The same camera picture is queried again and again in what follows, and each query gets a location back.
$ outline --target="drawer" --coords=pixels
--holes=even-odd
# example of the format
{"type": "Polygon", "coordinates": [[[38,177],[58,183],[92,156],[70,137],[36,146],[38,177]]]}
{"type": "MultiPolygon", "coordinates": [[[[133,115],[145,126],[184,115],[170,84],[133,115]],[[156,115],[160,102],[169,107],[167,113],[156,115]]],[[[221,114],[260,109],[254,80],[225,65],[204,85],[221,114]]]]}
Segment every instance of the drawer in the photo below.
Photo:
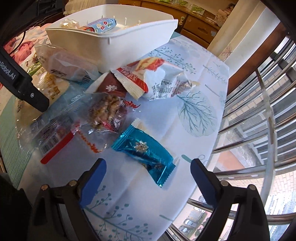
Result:
{"type": "Polygon", "coordinates": [[[122,5],[132,5],[132,6],[137,6],[140,7],[141,6],[142,1],[138,1],[138,0],[119,0],[118,4],[122,4],[122,5]]]}
{"type": "Polygon", "coordinates": [[[192,32],[193,34],[197,35],[198,37],[202,38],[208,43],[211,43],[211,41],[218,32],[218,30],[212,27],[211,25],[191,15],[188,16],[184,24],[184,29],[188,30],[189,32],[192,32]]]}
{"type": "Polygon", "coordinates": [[[200,37],[182,29],[181,34],[184,35],[185,37],[193,40],[194,42],[198,43],[199,45],[203,46],[204,48],[209,47],[209,43],[207,43],[205,40],[201,39],[200,37]]]}
{"type": "Polygon", "coordinates": [[[145,7],[145,8],[150,8],[150,9],[154,9],[157,11],[161,11],[161,12],[165,12],[168,14],[171,14],[174,19],[178,19],[179,20],[179,25],[183,25],[186,19],[187,14],[179,11],[177,9],[174,9],[172,7],[167,7],[161,4],[157,4],[157,3],[152,3],[152,2],[142,2],[141,7],[145,7]]]}

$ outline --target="red and white snack bag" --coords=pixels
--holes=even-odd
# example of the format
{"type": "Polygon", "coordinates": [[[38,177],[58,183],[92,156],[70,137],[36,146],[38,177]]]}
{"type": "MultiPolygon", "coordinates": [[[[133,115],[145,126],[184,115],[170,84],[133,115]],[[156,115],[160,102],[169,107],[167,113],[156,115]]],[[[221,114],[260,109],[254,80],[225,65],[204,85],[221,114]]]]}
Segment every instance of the red and white snack bag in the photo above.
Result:
{"type": "Polygon", "coordinates": [[[189,91],[191,82],[184,70],[157,57],[149,57],[111,70],[136,100],[165,99],[189,91]]]}

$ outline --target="white wall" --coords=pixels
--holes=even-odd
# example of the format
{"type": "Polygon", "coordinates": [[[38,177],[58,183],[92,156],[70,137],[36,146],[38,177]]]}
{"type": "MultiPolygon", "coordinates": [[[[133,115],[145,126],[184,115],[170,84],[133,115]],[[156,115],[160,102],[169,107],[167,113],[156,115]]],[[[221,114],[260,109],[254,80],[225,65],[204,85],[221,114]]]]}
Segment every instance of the white wall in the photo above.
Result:
{"type": "Polygon", "coordinates": [[[239,0],[207,50],[219,56],[256,8],[259,0],[239,0]]]}
{"type": "Polygon", "coordinates": [[[230,76],[255,53],[279,23],[277,16],[266,7],[244,39],[226,59],[230,76]]]}

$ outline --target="screw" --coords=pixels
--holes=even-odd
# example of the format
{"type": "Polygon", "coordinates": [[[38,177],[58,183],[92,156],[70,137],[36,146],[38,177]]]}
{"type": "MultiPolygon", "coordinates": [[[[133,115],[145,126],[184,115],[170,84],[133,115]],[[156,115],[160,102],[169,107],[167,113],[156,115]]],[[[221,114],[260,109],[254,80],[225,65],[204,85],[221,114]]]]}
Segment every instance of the screw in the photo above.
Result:
{"type": "Polygon", "coordinates": [[[251,190],[253,190],[253,191],[256,190],[256,187],[255,187],[253,184],[249,185],[249,188],[250,188],[251,190]]]}
{"type": "Polygon", "coordinates": [[[69,181],[69,185],[71,187],[75,186],[76,184],[77,184],[77,181],[76,180],[69,181]]]}
{"type": "Polygon", "coordinates": [[[224,187],[227,187],[228,184],[229,184],[229,183],[228,183],[227,181],[225,181],[225,180],[222,180],[220,183],[221,183],[221,185],[224,186],[224,187]]]}
{"type": "Polygon", "coordinates": [[[46,184],[44,184],[44,185],[41,186],[41,190],[42,191],[45,191],[47,188],[48,188],[48,185],[46,185],[46,184]]]}

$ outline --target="cabinet knob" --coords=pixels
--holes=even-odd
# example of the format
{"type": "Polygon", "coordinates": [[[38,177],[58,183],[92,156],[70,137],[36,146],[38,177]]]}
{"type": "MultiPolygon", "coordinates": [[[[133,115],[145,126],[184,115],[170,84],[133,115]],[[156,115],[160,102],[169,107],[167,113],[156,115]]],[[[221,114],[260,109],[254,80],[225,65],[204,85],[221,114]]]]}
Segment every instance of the cabinet knob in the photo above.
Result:
{"type": "Polygon", "coordinates": [[[183,25],[183,21],[184,21],[185,17],[181,17],[179,25],[183,25]]]}

